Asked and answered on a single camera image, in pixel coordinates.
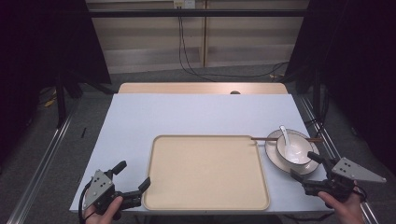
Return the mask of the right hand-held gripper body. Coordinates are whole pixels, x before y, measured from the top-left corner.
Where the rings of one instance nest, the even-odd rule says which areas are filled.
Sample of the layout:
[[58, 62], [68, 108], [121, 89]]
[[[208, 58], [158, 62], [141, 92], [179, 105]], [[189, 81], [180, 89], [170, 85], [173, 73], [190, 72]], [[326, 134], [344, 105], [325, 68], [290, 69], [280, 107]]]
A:
[[330, 173], [326, 171], [326, 178], [323, 180], [308, 180], [302, 185], [306, 195], [317, 196], [320, 191], [332, 195], [337, 201], [345, 202], [348, 197], [355, 193], [361, 197], [361, 201], [367, 199], [366, 191], [356, 184], [356, 181], [366, 181], [385, 184], [387, 179], [363, 166], [342, 158], [333, 160], [334, 167]]

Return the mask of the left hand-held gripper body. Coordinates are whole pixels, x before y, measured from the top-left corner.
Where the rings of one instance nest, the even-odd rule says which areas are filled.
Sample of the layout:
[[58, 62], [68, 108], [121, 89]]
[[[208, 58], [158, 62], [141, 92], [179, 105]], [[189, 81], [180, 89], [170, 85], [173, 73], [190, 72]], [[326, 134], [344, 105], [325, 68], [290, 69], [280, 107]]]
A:
[[93, 205], [96, 208], [95, 212], [102, 215], [117, 197], [123, 199], [119, 208], [120, 211], [140, 206], [143, 196], [143, 186], [140, 186], [138, 190], [130, 192], [116, 191], [113, 176], [118, 175], [120, 172], [121, 169], [111, 169], [106, 172], [97, 170], [90, 182], [86, 185], [88, 193], [82, 193], [85, 197], [85, 200], [82, 202], [82, 209], [86, 210]]

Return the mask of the white bowl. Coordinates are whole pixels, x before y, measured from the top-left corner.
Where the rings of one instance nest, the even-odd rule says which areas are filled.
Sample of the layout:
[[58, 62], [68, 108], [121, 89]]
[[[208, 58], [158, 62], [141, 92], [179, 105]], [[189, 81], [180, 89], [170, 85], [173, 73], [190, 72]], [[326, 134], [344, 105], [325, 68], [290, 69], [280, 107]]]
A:
[[311, 144], [299, 134], [289, 133], [288, 138], [288, 144], [284, 135], [277, 139], [276, 156], [287, 165], [306, 165], [311, 162], [307, 156], [313, 151]]

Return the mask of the white plate with dark rim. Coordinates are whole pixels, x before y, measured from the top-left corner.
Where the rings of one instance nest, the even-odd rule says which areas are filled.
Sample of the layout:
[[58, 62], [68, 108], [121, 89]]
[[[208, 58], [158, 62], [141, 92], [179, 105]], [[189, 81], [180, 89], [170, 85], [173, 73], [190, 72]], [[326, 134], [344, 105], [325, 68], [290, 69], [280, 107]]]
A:
[[[303, 133], [287, 129], [288, 133], [295, 133], [303, 136], [307, 140], [307, 136]], [[318, 168], [318, 163], [311, 160], [306, 165], [287, 165], [276, 156], [276, 141], [283, 135], [280, 130], [273, 131], [268, 135], [269, 138], [274, 138], [274, 141], [266, 141], [264, 146], [269, 160], [279, 169], [289, 173], [290, 170], [296, 171], [300, 175], [308, 175], [313, 173]], [[318, 148], [314, 143], [309, 142], [313, 148], [313, 152], [318, 153]]]

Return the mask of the person's left hand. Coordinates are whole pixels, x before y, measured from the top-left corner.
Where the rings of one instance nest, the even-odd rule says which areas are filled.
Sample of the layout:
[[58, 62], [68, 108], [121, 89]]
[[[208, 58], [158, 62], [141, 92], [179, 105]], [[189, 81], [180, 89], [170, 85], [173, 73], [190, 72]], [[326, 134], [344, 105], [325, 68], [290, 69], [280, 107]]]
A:
[[117, 197], [102, 215], [97, 214], [96, 207], [91, 205], [83, 215], [85, 224], [112, 224], [113, 217], [119, 211], [122, 202], [123, 198], [121, 196]]

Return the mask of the person's right hand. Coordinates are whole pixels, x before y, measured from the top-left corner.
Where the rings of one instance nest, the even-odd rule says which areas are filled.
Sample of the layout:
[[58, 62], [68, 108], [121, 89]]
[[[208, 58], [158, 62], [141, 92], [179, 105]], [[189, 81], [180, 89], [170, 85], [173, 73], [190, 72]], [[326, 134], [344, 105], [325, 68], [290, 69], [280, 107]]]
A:
[[333, 208], [340, 224], [364, 224], [361, 197], [359, 195], [352, 193], [343, 203], [324, 191], [320, 191], [318, 196], [323, 202]]

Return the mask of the white ceramic spoon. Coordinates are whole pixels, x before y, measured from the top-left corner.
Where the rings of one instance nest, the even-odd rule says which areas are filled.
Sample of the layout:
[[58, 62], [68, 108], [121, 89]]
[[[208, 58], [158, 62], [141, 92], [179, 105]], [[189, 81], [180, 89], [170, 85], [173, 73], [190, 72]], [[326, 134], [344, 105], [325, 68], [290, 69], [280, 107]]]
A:
[[285, 158], [293, 163], [302, 163], [303, 162], [303, 152], [301, 143], [303, 138], [300, 135], [289, 134], [286, 127], [281, 125], [279, 127], [280, 131], [284, 137], [284, 155]]

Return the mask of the beige rectangular tray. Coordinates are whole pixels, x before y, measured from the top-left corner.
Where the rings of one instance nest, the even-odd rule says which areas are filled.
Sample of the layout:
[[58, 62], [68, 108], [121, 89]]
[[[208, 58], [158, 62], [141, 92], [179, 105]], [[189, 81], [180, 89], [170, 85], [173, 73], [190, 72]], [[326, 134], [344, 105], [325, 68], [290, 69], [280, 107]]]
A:
[[270, 204], [260, 150], [247, 135], [160, 135], [148, 176], [151, 211], [262, 211]]

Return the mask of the black metal stand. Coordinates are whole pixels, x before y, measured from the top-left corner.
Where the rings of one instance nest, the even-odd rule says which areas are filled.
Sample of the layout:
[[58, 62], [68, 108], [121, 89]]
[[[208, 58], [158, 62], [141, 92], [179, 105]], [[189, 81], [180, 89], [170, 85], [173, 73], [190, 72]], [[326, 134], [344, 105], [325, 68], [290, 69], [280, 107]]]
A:
[[58, 74], [56, 77], [56, 99], [58, 106], [58, 124], [57, 127], [61, 128], [66, 119], [66, 105], [64, 99], [64, 84], [62, 81], [62, 75]]
[[316, 119], [320, 118], [320, 70], [316, 69], [313, 84], [313, 109]]

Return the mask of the white table sheet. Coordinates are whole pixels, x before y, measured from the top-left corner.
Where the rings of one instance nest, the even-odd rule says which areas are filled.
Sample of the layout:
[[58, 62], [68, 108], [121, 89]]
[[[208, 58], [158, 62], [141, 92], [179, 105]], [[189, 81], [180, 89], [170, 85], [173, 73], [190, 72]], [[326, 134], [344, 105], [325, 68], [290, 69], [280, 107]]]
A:
[[281, 125], [307, 133], [289, 94], [117, 94], [81, 183], [97, 169], [126, 161], [115, 185], [135, 189], [147, 176], [150, 148], [158, 135], [265, 136]]

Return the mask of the dark curtain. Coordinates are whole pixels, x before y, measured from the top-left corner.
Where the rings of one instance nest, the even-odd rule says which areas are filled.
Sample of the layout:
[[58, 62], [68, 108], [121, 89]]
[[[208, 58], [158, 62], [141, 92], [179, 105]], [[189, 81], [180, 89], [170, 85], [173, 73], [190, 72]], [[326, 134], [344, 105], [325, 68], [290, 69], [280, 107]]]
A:
[[318, 79], [396, 175], [396, 0], [309, 0], [285, 80]]
[[61, 82], [111, 82], [86, 0], [0, 0], [0, 163], [38, 106]]

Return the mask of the black horizontal bar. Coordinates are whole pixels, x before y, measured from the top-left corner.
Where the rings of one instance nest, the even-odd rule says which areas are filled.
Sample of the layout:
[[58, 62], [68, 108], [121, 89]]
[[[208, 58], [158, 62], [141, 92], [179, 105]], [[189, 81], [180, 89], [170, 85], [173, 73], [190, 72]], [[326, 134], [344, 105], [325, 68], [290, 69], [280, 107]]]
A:
[[90, 9], [92, 18], [155, 18], [155, 17], [305, 17], [306, 9]]

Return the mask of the aluminium floor rail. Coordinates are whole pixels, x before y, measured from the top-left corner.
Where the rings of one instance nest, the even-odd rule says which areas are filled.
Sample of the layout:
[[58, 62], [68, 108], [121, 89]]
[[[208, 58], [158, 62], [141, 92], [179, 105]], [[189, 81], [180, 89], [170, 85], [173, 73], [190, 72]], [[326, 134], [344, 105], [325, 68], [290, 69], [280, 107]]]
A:
[[59, 121], [57, 105], [39, 109], [33, 118], [16, 156], [7, 167], [9, 178], [4, 192], [13, 202], [7, 203], [11, 213], [6, 224], [24, 223], [78, 105], [79, 100], [66, 105], [63, 121]]
[[[329, 133], [327, 130], [321, 125], [320, 122], [317, 121], [317, 116], [314, 113], [314, 107], [310, 103], [309, 99], [307, 97], [302, 97], [301, 98], [302, 105], [304, 107], [304, 111], [311, 120], [311, 124], [313, 128], [315, 129], [315, 133], [318, 134], [319, 137], [321, 137], [324, 142], [322, 145], [324, 146], [327, 155], [331, 159], [341, 159], [341, 155], [338, 152], [335, 144], [333, 143], [331, 137], [329, 136]], [[377, 218], [374, 215], [373, 210], [370, 207], [370, 204], [368, 203], [363, 203], [361, 205], [361, 208], [363, 210], [363, 217], [364, 217], [364, 222], [365, 224], [379, 224]]]

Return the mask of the white wall socket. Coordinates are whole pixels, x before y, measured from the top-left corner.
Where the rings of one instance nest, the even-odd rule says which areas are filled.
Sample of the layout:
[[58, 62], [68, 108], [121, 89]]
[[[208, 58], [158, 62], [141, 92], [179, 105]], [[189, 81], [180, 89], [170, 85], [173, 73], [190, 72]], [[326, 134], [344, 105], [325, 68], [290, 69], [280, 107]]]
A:
[[195, 0], [173, 0], [176, 9], [195, 9]]

